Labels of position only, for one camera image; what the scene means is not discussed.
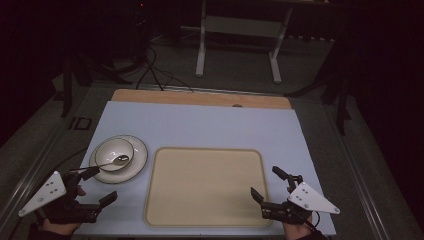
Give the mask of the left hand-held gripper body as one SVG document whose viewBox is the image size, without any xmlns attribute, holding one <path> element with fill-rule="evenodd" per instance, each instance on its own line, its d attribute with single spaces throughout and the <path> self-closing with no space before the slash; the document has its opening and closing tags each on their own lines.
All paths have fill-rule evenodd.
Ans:
<svg viewBox="0 0 424 240">
<path fill-rule="evenodd" d="M 81 179 L 78 172 L 62 175 L 54 171 L 18 211 L 18 216 L 24 217 L 41 209 L 53 224 L 94 223 L 101 212 L 101 206 L 80 204 L 76 200 Z"/>
</svg>

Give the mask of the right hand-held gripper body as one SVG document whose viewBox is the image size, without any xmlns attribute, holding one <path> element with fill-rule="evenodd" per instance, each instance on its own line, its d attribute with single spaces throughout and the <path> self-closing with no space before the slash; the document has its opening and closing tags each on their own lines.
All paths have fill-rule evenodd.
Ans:
<svg viewBox="0 0 424 240">
<path fill-rule="evenodd" d="M 293 176 L 293 181 L 287 181 L 287 200 L 282 203 L 266 202 L 260 205 L 264 219 L 277 220 L 288 224 L 311 225 L 308 218 L 313 212 L 339 214 L 340 209 L 322 194 L 303 181 L 301 175 Z"/>
</svg>

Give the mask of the metal spoon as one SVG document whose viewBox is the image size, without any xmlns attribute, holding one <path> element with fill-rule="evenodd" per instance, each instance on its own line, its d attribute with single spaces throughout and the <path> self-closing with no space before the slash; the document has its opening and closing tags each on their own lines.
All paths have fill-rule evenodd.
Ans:
<svg viewBox="0 0 424 240">
<path fill-rule="evenodd" d="M 99 169 L 102 169 L 103 171 L 117 171 L 122 168 L 124 168 L 126 165 L 128 165 L 130 162 L 130 157 L 127 155 L 120 155 L 118 157 L 115 157 L 113 160 L 111 160 L 108 163 L 104 164 L 96 164 L 95 166 Z"/>
</svg>

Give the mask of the person's right hand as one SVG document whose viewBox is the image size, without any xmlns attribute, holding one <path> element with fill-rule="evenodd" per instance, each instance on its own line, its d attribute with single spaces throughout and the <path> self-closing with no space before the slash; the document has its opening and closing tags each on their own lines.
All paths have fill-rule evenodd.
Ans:
<svg viewBox="0 0 424 240">
<path fill-rule="evenodd" d="M 283 229 L 286 240 L 299 240 L 312 233 L 311 228 L 307 224 L 288 224 L 283 223 Z"/>
</svg>

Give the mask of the person's left hand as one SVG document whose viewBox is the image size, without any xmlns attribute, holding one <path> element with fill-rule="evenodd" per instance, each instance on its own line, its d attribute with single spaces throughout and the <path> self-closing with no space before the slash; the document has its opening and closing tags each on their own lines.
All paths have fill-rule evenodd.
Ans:
<svg viewBox="0 0 424 240">
<path fill-rule="evenodd" d="M 54 224 L 45 218 L 40 232 L 47 239 L 70 238 L 80 226 L 81 223 Z"/>
</svg>

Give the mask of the white bowl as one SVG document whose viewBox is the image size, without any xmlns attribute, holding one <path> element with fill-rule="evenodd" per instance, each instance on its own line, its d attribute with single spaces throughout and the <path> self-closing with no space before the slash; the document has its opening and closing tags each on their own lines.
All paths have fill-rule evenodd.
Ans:
<svg viewBox="0 0 424 240">
<path fill-rule="evenodd" d="M 108 163 L 120 155 L 129 156 L 131 162 L 134 156 L 133 145 L 123 138 L 108 139 L 103 141 L 95 150 L 94 162 L 95 165 Z"/>
</svg>

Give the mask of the beige tray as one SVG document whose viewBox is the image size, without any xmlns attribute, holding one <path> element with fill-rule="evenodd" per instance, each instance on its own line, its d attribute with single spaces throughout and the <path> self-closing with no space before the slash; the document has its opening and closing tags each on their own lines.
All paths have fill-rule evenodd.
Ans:
<svg viewBox="0 0 424 240">
<path fill-rule="evenodd" d="M 144 219 L 152 227 L 266 227 L 252 198 L 268 196 L 252 149 L 161 148 L 154 157 Z"/>
</svg>

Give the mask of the white plate with dark rim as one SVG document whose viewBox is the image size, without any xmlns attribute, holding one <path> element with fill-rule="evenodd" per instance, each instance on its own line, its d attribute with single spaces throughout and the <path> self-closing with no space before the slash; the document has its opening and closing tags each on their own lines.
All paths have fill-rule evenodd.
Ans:
<svg viewBox="0 0 424 240">
<path fill-rule="evenodd" d="M 135 177 L 144 168 L 148 158 L 147 147 L 139 138 L 131 136 L 131 135 L 117 135 L 108 139 L 114 139 L 114 138 L 123 138 L 125 140 L 128 140 L 133 145 L 134 156 L 131 162 L 121 170 L 108 172 L 108 171 L 103 171 L 102 169 L 100 169 L 100 172 L 95 176 L 95 178 L 98 181 L 107 183 L 107 184 L 122 183 Z M 94 155 L 95 155 L 95 150 L 98 148 L 98 146 L 93 150 L 90 156 L 90 159 L 89 159 L 90 167 L 95 166 Z"/>
</svg>

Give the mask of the light blue table mat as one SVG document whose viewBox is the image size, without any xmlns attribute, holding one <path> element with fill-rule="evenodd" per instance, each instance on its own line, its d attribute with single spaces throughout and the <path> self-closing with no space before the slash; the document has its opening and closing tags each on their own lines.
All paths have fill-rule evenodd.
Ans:
<svg viewBox="0 0 424 240">
<path fill-rule="evenodd" d="M 161 148 L 252 149 L 260 153 L 268 202 L 287 200 L 288 182 L 272 172 L 278 166 L 301 175 L 317 192 L 321 185 L 296 113 L 292 110 L 110 101 L 97 125 L 83 163 L 93 150 L 117 135 L 139 138 L 147 147 L 144 168 L 133 178 L 107 184 L 83 182 L 83 202 L 95 202 L 116 191 L 117 200 L 102 210 L 94 224 L 79 234 L 102 237 L 266 237 L 280 236 L 281 223 L 266 227 L 152 227 L 145 222 L 146 198 L 156 152 Z"/>
</svg>

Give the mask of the black stand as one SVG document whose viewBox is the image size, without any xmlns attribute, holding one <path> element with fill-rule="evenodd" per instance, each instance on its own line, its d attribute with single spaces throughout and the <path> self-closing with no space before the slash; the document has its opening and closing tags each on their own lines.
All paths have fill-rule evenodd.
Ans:
<svg viewBox="0 0 424 240">
<path fill-rule="evenodd" d="M 294 92 L 286 93 L 285 97 L 296 98 L 305 95 L 319 87 L 325 86 L 320 99 L 325 105 L 337 103 L 336 127 L 339 133 L 345 135 L 344 122 L 349 117 L 346 109 L 349 77 L 342 69 L 346 60 L 346 54 L 349 52 L 349 34 L 341 30 L 333 42 L 329 53 L 323 61 L 314 81 Z"/>
</svg>

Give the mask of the wooden table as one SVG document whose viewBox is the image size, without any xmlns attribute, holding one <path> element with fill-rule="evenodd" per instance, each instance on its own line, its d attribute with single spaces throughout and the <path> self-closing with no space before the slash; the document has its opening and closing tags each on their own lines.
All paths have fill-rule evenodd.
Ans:
<svg viewBox="0 0 424 240">
<path fill-rule="evenodd" d="M 160 90 L 118 89 L 114 92 L 111 100 L 120 102 L 185 104 L 202 106 L 241 106 L 246 108 L 264 109 L 292 108 L 290 101 L 285 97 Z"/>
</svg>

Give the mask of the metal floor rail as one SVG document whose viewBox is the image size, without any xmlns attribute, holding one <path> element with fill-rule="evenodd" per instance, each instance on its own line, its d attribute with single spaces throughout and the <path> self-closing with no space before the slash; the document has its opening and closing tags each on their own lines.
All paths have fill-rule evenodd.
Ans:
<svg viewBox="0 0 424 240">
<path fill-rule="evenodd" d="M 328 121 L 330 122 L 332 131 L 336 134 L 337 139 L 343 149 L 353 185 L 355 186 L 356 193 L 359 197 L 375 240 L 391 240 L 376 208 L 375 201 L 371 196 L 367 184 L 360 172 L 357 161 L 352 153 L 348 141 L 345 139 L 345 136 L 340 133 L 340 130 L 337 127 L 335 111 L 332 109 L 332 107 L 325 107 L 324 112 Z"/>
<path fill-rule="evenodd" d="M 30 119 L 0 149 L 1 236 L 18 216 L 40 166 L 68 124 L 68 117 Z"/>
</svg>

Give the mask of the black floor bracket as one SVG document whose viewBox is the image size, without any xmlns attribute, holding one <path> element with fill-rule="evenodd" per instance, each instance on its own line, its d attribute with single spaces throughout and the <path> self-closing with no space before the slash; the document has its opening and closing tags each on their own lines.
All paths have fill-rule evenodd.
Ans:
<svg viewBox="0 0 424 240">
<path fill-rule="evenodd" d="M 73 117 L 68 126 L 69 130 L 85 131 L 89 130 L 92 124 L 91 118 Z"/>
</svg>

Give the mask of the white metal table frame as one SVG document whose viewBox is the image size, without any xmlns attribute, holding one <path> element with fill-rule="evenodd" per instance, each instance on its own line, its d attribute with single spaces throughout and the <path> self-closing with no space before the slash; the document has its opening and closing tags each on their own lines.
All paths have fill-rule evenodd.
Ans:
<svg viewBox="0 0 424 240">
<path fill-rule="evenodd" d="M 202 77 L 204 75 L 205 56 L 206 56 L 206 33 L 224 33 L 233 35 L 268 37 L 276 40 L 276 45 L 268 53 L 270 68 L 275 84 L 282 83 L 280 68 L 278 65 L 278 54 L 284 40 L 291 15 L 292 8 L 288 8 L 283 15 L 282 22 L 231 18 L 223 16 L 214 16 L 207 14 L 207 0 L 202 0 L 201 19 L 200 19 L 200 45 L 198 50 L 195 75 Z"/>
</svg>

